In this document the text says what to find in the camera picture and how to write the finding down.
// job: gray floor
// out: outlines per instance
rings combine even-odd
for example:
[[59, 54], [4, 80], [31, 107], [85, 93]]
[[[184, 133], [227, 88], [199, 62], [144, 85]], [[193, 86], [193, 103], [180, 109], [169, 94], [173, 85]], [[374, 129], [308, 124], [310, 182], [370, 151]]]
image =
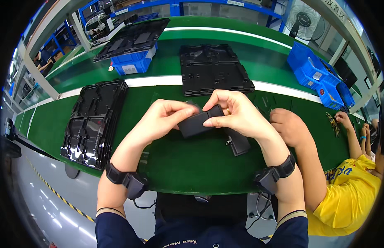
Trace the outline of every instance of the gray floor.
[[[71, 209], [56, 196], [27, 162], [28, 158], [40, 175], [72, 205], [95, 218], [97, 206], [97, 186], [99, 178], [80, 172], [75, 179], [70, 179], [64, 168], [64, 163], [45, 157], [35, 151], [20, 145], [23, 156], [13, 159], [13, 176], [16, 177], [25, 202], [34, 216], [38, 227], [47, 240], [58, 247], [96, 247], [95, 224], [75, 210]], [[156, 199], [156, 192], [147, 191], [136, 200], [139, 206], [150, 206]], [[248, 211], [256, 214], [255, 203], [257, 195], [249, 194]], [[263, 209], [265, 200], [260, 200], [259, 210]], [[149, 239], [154, 234], [155, 217], [152, 209], [138, 209], [133, 202], [127, 200], [124, 204], [128, 221], [140, 238]], [[272, 215], [269, 208], [264, 217]], [[247, 227], [256, 218], [248, 218]], [[264, 237], [274, 233], [274, 220], [260, 219], [249, 229], [254, 237]], [[309, 237], [309, 247], [347, 247], [353, 239], [353, 234], [345, 237]]]

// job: black plastic tray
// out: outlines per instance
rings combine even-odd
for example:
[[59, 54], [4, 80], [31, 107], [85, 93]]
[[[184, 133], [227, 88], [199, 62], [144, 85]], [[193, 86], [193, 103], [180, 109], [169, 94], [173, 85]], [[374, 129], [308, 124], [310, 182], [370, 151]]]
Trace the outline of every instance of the black plastic tray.
[[148, 51], [155, 45], [169, 21], [169, 18], [165, 18], [123, 27], [95, 56], [93, 62]]
[[127, 89], [119, 79], [81, 90], [65, 130], [61, 156], [98, 170], [105, 168]]
[[253, 82], [228, 45], [182, 46], [179, 58], [186, 97], [210, 95], [215, 89], [254, 92]]

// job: blue storage box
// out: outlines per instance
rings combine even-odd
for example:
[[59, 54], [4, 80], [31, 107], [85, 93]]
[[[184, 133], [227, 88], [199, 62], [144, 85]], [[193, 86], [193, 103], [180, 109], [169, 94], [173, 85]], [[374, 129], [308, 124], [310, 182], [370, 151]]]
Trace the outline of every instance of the blue storage box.
[[345, 104], [349, 107], [353, 107], [355, 105], [355, 100], [352, 97], [352, 94], [350, 93], [348, 87], [344, 82], [340, 82], [337, 85], [338, 92], [341, 94], [341, 98], [343, 98], [343, 101]]
[[326, 76], [324, 76], [324, 80], [327, 81], [328, 83], [332, 84], [333, 86], [337, 86], [337, 84], [339, 84], [341, 82], [341, 79], [339, 79], [338, 76], [334, 76], [334, 75], [337, 75], [337, 73], [335, 72], [334, 68], [327, 62], [325, 62], [323, 59], [319, 58], [321, 62], [323, 62], [323, 64], [325, 64], [329, 69], [330, 71], [333, 73], [331, 74], [330, 72], [327, 73]]
[[322, 86], [316, 89], [324, 107], [338, 110], [343, 106], [342, 99], [337, 89], [332, 84], [322, 81]]
[[151, 13], [149, 15], [141, 15], [137, 18], [137, 20], [134, 23], [140, 22], [140, 21], [147, 21], [147, 20], [155, 19], [155, 18], [159, 18], [159, 12]]
[[311, 88], [312, 90], [321, 87], [321, 82], [314, 80], [311, 77], [308, 77], [302, 68], [299, 66], [298, 61], [295, 59], [294, 54], [290, 53], [287, 62], [289, 63], [291, 69], [294, 71], [295, 76], [297, 77], [298, 83], [302, 86]]
[[295, 60], [292, 58], [293, 60], [289, 61], [289, 64], [301, 67], [308, 77], [321, 81], [328, 76], [326, 67], [309, 47], [294, 41], [290, 54], [294, 55]]
[[152, 57], [156, 53], [156, 49], [157, 49], [157, 43], [149, 51], [118, 56], [118, 57], [123, 57], [123, 56], [132, 55], [129, 58], [133, 59], [133, 58], [140, 57], [140, 59], [129, 60], [129, 61], [120, 62], [120, 63], [113, 63], [112, 67], [114, 67], [115, 70], [119, 73], [119, 75], [122, 75], [122, 76], [126, 74], [133, 74], [133, 73], [144, 73], [148, 70], [149, 64], [152, 61]]

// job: electric fan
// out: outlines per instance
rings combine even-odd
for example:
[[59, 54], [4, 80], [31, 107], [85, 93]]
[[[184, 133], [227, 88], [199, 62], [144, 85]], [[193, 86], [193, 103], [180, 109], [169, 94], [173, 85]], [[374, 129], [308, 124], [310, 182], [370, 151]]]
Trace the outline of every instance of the electric fan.
[[284, 1], [282, 21], [290, 30], [289, 36], [303, 40], [317, 40], [324, 33], [324, 19], [312, 7], [300, 0]]

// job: green workbench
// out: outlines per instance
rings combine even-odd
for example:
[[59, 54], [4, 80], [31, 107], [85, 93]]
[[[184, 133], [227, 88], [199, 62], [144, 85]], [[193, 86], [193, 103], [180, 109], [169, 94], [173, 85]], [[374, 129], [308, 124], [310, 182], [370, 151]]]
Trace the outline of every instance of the green workbench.
[[[219, 28], [239, 29], [242, 32], [266, 36], [290, 46], [294, 41], [277, 31], [231, 19], [171, 17], [168, 27], [173, 27], [171, 25], [175, 25], [175, 21], [179, 27], [188, 24], [199, 27], [210, 24]], [[222, 32], [215, 31], [213, 37], [208, 37], [207, 32], [199, 35], [193, 32], [191, 38], [187, 38], [190, 35], [188, 31], [164, 32], [158, 41], [158, 50], [148, 71], [121, 78], [180, 75], [178, 49], [182, 44], [226, 43], [238, 55], [251, 80], [269, 82], [315, 94], [314, 91], [298, 84], [286, 62], [288, 53], [284, 52], [284, 47], [279, 47], [272, 42], [269, 44], [267, 41], [256, 42], [254, 46], [248, 44], [249, 41], [240, 40], [238, 36], [233, 37], [230, 33], [226, 33], [230, 37], [222, 39], [221, 35], [224, 35], [221, 34]], [[98, 51], [99, 49], [96, 49], [82, 54], [65, 66], [59, 67], [47, 77], [49, 82], [59, 92], [66, 92], [95, 82], [119, 78], [116, 72], [108, 72], [110, 60], [92, 63], [90, 58]], [[326, 117], [326, 112], [334, 115], [336, 111], [325, 108], [319, 103], [264, 91], [254, 91], [249, 93], [248, 97], [267, 119], [270, 110], [276, 107], [289, 109], [300, 116], [315, 139], [324, 171], [338, 166], [349, 157], [346, 131], [341, 128], [340, 137], [336, 138]], [[100, 171], [70, 162], [59, 155], [64, 130], [77, 98], [78, 96], [67, 97], [38, 106], [36, 110], [28, 110], [16, 118], [15, 125], [21, 133], [28, 134], [28, 139], [58, 160], [89, 174], [100, 176]], [[159, 98], [193, 100], [201, 107], [209, 99], [209, 97], [184, 97], [180, 85], [130, 88], [119, 117], [113, 142], [114, 150], [152, 102]], [[363, 123], [358, 124], [354, 116], [350, 117], [356, 129], [360, 130]], [[256, 191], [252, 185], [253, 174], [265, 167], [258, 144], [255, 140], [249, 139], [251, 144], [249, 152], [234, 157], [232, 149], [225, 146], [226, 140], [226, 135], [220, 129], [189, 139], [183, 139], [179, 131], [173, 130], [145, 149], [138, 169], [148, 175], [150, 189], [154, 191], [179, 194], [235, 194]]]

